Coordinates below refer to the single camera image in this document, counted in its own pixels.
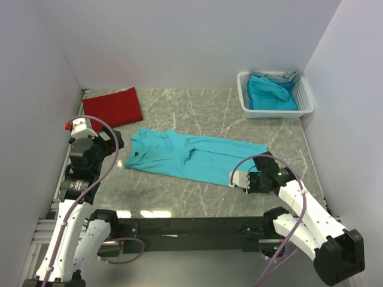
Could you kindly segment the light blue t-shirt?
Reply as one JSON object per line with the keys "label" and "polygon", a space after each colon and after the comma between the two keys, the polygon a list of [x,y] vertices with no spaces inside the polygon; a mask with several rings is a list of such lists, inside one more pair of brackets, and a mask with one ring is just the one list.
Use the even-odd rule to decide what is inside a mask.
{"label": "light blue t-shirt", "polygon": [[197,182],[229,185],[229,176],[243,159],[268,150],[266,145],[209,136],[139,129],[131,140],[124,167]]}

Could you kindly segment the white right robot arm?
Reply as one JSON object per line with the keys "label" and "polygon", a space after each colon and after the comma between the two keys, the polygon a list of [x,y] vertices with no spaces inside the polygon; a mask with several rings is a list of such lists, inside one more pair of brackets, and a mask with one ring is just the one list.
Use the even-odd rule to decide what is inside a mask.
{"label": "white right robot arm", "polygon": [[275,193],[295,212],[283,207],[265,212],[263,233],[271,239],[282,236],[304,252],[319,278],[334,286],[365,269],[364,240],[356,230],[347,229],[317,202],[299,176],[283,168],[270,153],[253,156],[255,172],[236,172],[235,185],[250,193]]}

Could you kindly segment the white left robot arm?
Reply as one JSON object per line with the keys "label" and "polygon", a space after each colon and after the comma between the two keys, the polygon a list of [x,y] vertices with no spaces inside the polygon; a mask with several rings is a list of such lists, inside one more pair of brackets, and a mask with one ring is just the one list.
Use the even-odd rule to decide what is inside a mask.
{"label": "white left robot arm", "polygon": [[89,264],[105,240],[120,232],[113,210],[92,212],[105,157],[124,147],[121,133],[105,126],[102,138],[93,129],[74,124],[69,140],[69,164],[60,184],[57,220],[44,259],[33,279],[23,286],[85,286]]}

